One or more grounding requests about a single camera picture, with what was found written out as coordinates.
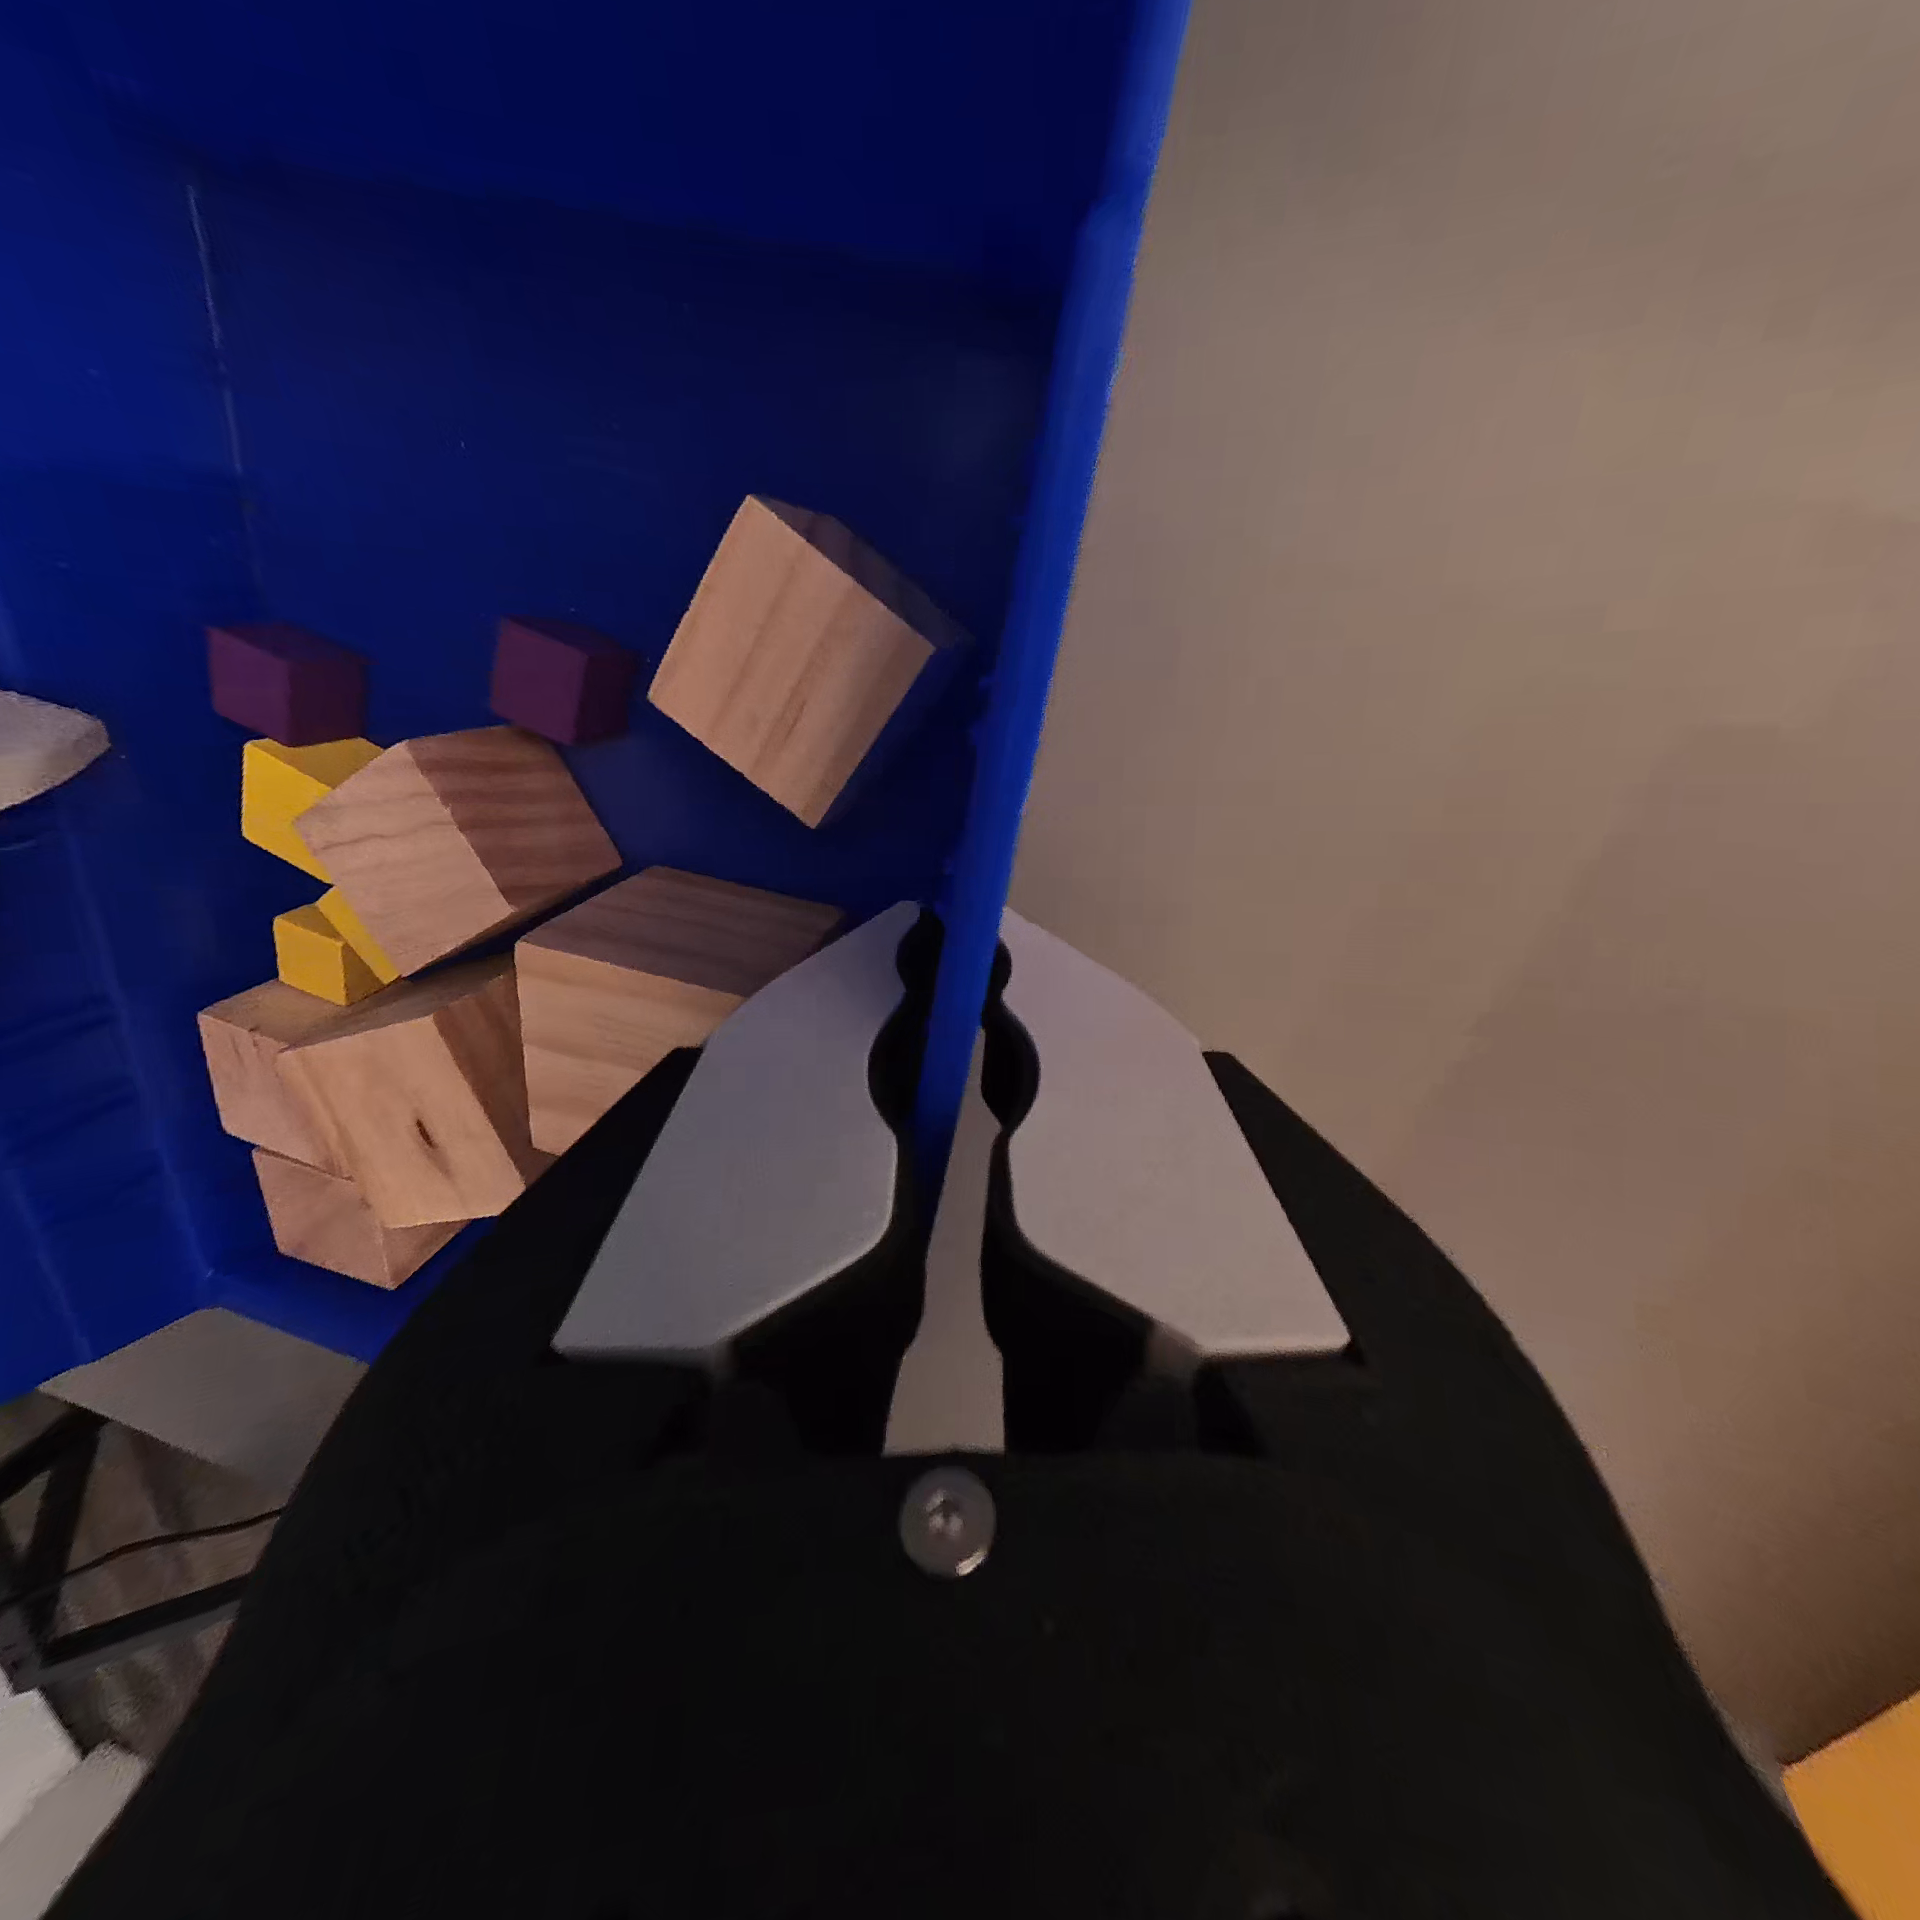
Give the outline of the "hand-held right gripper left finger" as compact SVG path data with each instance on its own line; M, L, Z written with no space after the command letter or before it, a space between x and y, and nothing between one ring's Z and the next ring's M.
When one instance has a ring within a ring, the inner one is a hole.
M556 1356L775 1398L804 1446L878 1452L922 1316L920 1197L886 1096L922 1023L897 903L746 999L634 1174Z

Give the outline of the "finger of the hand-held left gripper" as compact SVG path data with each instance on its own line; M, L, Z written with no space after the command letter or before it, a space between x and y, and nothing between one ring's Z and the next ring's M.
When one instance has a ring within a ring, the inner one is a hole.
M54 793L110 752L96 714L6 687L0 809L22 809Z

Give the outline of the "blue plastic bin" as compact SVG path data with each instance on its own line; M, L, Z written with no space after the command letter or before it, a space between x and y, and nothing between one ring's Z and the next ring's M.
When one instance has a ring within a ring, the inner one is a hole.
M502 616L657 662L738 502L972 634L809 829L639 701L577 758L634 866L946 930L944 1161L1012 878L1187 4L6 4L6 689L113 750L6 813L6 1398L226 1306L371 1360L282 1260L198 1014L292 870L238 833L206 625L490 720Z

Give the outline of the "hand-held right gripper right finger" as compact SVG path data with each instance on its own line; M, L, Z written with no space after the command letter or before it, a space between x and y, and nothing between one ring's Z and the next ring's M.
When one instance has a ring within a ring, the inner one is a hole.
M1351 1329L1176 1014L1009 910L984 1044L1011 1452L1195 1446L1236 1364L1340 1377Z

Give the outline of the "pile of wooden cubes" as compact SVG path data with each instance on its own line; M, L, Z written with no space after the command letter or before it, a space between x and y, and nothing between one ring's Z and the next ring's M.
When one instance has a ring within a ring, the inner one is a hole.
M747 496L647 687L723 767L823 829L900 748L970 632L823 511ZM634 720L639 657L552 616L496 629L495 726L378 748L347 657L209 632L307 684L242 758L242 833L324 881L275 921L276 975L200 1012L216 1113L283 1256L396 1289L675 1048L812 959L843 912L623 853L562 748Z

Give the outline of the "yellow plastic bin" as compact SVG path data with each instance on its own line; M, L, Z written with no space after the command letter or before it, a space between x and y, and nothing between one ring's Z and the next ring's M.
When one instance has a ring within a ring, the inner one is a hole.
M1918 1693L1791 1765L1783 1784L1859 1916L1918 1916Z

